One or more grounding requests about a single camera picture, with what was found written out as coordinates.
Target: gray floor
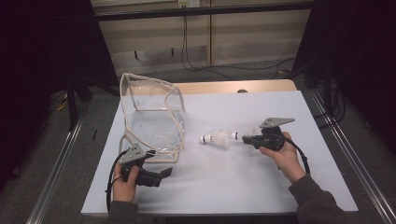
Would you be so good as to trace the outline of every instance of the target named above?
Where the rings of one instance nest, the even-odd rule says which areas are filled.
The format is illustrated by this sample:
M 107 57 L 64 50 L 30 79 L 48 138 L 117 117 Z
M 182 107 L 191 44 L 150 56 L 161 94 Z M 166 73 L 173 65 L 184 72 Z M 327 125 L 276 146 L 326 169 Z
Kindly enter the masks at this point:
M 262 67 L 276 62 L 239 63 L 238 66 Z M 292 61 L 278 68 L 252 71 L 232 68 L 215 68 L 233 79 L 269 79 L 282 78 L 276 75 L 278 69 L 290 69 Z M 146 73 L 145 76 L 156 77 L 171 82 L 230 80 L 218 73 L 208 71 L 189 72 L 186 70 L 170 70 L 167 72 Z M 304 94 L 313 114 L 318 110 L 312 100 L 310 91 L 304 86 L 304 77 L 295 80 L 296 86 Z M 61 175 L 57 188 L 51 198 L 43 223 L 97 223 L 100 218 L 84 216 L 80 213 L 85 196 L 90 187 L 97 162 L 101 156 L 106 138 L 111 127 L 112 118 L 117 110 L 119 99 L 105 92 L 92 89 L 94 96 L 91 102 L 78 102 L 78 108 L 88 107 L 87 117 L 74 144 L 67 164 Z M 340 126 L 357 151 L 368 173 L 375 180 L 389 203 L 396 207 L 396 158 L 384 145 L 381 137 L 367 129 L 365 119 L 352 103 L 346 101 L 346 115 Z M 49 114 L 45 128 L 42 130 L 35 147 L 22 164 L 21 177 L 9 180 L 0 192 L 0 223 L 25 223 L 44 188 L 50 171 L 63 147 L 68 135 L 68 110 Z M 381 223 L 372 201 L 367 197 L 354 170 L 348 163 L 344 152 L 338 146 L 330 129 L 323 129 L 332 155 L 341 170 L 345 181 L 360 211 L 351 214 L 359 223 Z M 139 217 L 141 223 L 153 223 L 152 217 Z M 295 223 L 295 215 L 270 217 L 170 217 L 166 223 Z

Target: dark sleeve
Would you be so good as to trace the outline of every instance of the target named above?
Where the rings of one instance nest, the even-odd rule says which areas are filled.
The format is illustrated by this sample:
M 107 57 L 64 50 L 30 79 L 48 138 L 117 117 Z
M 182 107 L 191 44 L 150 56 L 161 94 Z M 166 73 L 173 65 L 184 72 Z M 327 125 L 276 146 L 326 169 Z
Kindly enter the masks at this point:
M 329 191 L 324 191 L 306 175 L 289 188 L 297 201 L 297 217 L 306 223 L 356 223 L 351 216 L 337 206 Z
M 104 224 L 135 224 L 137 217 L 137 204 L 124 202 L 111 202 L 110 212 Z

